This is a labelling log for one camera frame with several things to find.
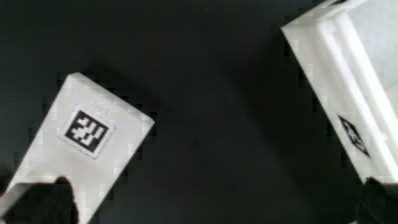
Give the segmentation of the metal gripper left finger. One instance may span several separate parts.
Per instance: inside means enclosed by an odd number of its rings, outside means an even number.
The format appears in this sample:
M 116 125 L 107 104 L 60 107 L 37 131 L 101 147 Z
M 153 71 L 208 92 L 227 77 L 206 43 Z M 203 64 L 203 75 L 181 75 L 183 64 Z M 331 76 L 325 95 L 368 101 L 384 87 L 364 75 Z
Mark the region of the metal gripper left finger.
M 37 183 L 18 199 L 4 217 L 5 224 L 78 224 L 73 186 L 60 176 L 53 183 Z

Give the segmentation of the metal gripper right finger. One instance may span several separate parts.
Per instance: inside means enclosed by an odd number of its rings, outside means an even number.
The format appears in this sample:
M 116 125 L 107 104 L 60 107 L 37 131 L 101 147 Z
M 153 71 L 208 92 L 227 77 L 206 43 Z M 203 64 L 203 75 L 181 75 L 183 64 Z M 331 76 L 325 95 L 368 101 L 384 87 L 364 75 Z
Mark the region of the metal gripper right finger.
M 366 179 L 355 211 L 357 224 L 398 224 L 398 184 Z

